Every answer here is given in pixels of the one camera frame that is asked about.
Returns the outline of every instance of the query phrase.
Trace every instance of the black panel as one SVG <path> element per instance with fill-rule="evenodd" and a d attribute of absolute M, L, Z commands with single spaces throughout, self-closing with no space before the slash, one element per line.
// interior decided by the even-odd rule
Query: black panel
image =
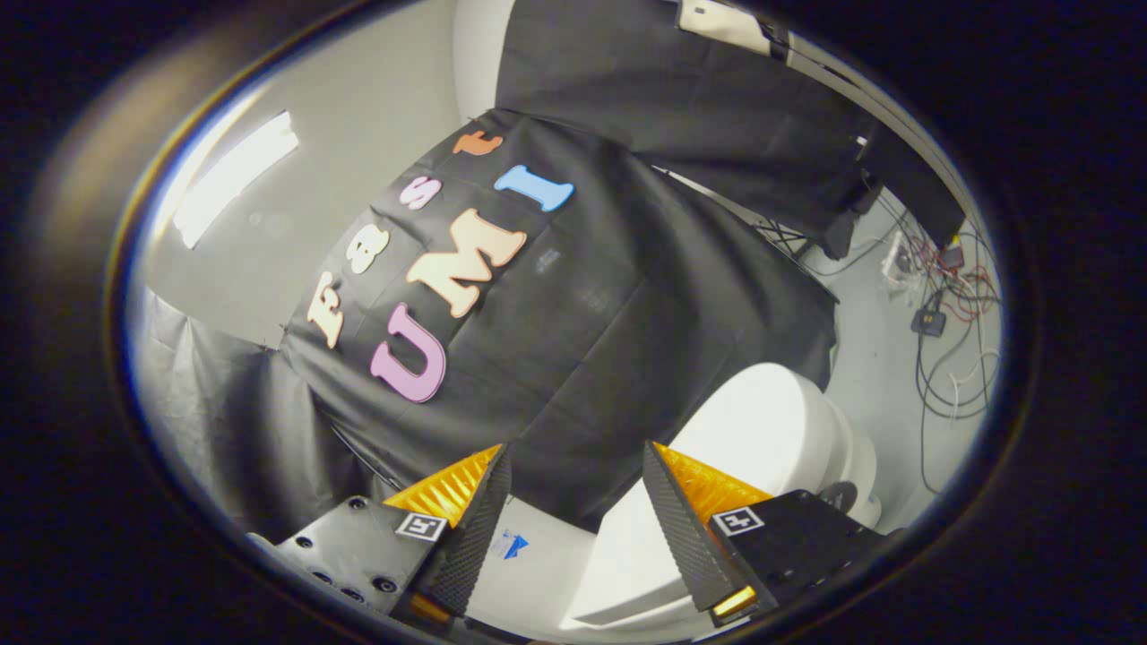
<path fill-rule="evenodd" d="M 758 596 L 772 596 L 779 605 L 869 558 L 883 539 L 804 490 L 748 511 L 718 513 L 709 528 Z"/>
<path fill-rule="evenodd" d="M 653 443 L 646 443 L 642 481 L 669 551 L 681 573 L 697 611 L 705 611 L 746 586 L 742 576 L 721 554 L 709 531 L 693 512 Z"/>
<path fill-rule="evenodd" d="M 898 134 L 880 126 L 860 158 L 883 181 L 937 247 L 945 247 L 963 225 L 963 210 L 928 162 Z"/>
<path fill-rule="evenodd" d="M 330 432 L 281 353 L 145 297 L 133 355 L 150 436 L 240 530 L 279 542 L 352 495 L 398 492 Z"/>
<path fill-rule="evenodd" d="M 466 614 L 509 485 L 510 459 L 502 446 L 482 475 L 462 519 L 419 575 L 418 589 L 455 616 Z"/>

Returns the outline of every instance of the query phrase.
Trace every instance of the pink letter u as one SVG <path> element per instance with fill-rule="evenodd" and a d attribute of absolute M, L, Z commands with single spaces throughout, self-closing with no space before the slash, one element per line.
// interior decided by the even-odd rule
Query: pink letter u
<path fill-rule="evenodd" d="M 446 351 L 442 349 L 442 343 L 411 318 L 405 302 L 398 303 L 390 314 L 387 331 L 396 336 L 406 336 L 406 340 L 414 343 L 426 355 L 427 368 L 421 375 L 412 374 L 398 359 L 390 356 L 390 347 L 383 342 L 374 350 L 370 374 L 387 381 L 398 394 L 414 403 L 428 401 L 438 391 L 446 374 Z"/>

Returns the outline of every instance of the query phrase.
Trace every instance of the toilet lid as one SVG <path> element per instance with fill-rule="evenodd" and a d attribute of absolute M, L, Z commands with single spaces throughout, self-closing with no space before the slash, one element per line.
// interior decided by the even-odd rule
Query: toilet lid
<path fill-rule="evenodd" d="M 837 423 L 811 381 L 764 363 L 726 381 L 670 446 L 770 495 L 816 492 Z"/>

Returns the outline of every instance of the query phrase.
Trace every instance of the screw hole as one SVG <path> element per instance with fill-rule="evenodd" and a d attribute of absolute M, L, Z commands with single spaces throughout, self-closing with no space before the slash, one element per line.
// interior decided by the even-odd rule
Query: screw hole
<path fill-rule="evenodd" d="M 395 584 L 393 581 L 387 580 L 382 576 L 372 580 L 370 584 L 373 584 L 375 589 L 382 591 L 383 593 L 393 593 L 398 591 L 398 585 Z"/>

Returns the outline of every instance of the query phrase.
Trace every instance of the blue sticker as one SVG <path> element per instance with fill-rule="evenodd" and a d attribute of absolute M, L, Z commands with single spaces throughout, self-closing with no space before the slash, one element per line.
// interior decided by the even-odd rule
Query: blue sticker
<path fill-rule="evenodd" d="M 502 560 L 509 560 L 510 558 L 517 558 L 517 552 L 529 546 L 529 544 L 521 535 L 504 530 L 501 535 L 491 542 L 490 552 Z"/>
<path fill-rule="evenodd" d="M 502 560 L 509 560 L 510 558 L 517 558 L 517 552 L 521 551 L 523 546 L 529 546 L 529 545 L 530 545 L 530 543 L 526 542 L 526 541 L 524 541 L 524 539 L 522 539 L 522 536 L 515 535 L 514 536 L 514 544 L 509 545 L 509 551 L 506 553 L 506 557 L 502 558 Z"/>

